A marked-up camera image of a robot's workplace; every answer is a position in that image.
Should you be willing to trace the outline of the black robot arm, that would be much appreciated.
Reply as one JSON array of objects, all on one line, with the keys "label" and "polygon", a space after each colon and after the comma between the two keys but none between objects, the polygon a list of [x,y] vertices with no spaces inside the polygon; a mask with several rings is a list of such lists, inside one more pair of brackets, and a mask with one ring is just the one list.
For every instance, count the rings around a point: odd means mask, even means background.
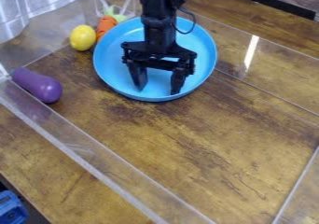
[{"label": "black robot arm", "polygon": [[122,61],[127,64],[133,81],[139,90],[147,84],[147,69],[173,72],[171,94],[181,92],[186,78],[195,73],[198,54],[183,48],[177,41],[179,9],[195,15],[182,5],[185,0],[141,0],[145,40],[123,42]]}]

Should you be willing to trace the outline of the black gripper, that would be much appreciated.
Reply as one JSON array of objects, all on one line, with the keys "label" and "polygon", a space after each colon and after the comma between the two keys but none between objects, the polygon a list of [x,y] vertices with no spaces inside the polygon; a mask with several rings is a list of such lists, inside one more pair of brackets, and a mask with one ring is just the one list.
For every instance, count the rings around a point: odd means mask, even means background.
[{"label": "black gripper", "polygon": [[171,94],[181,92],[189,74],[195,73],[198,54],[177,41],[174,27],[143,29],[145,40],[122,43],[122,61],[127,64],[137,88],[142,91],[147,82],[147,68],[173,71]]}]

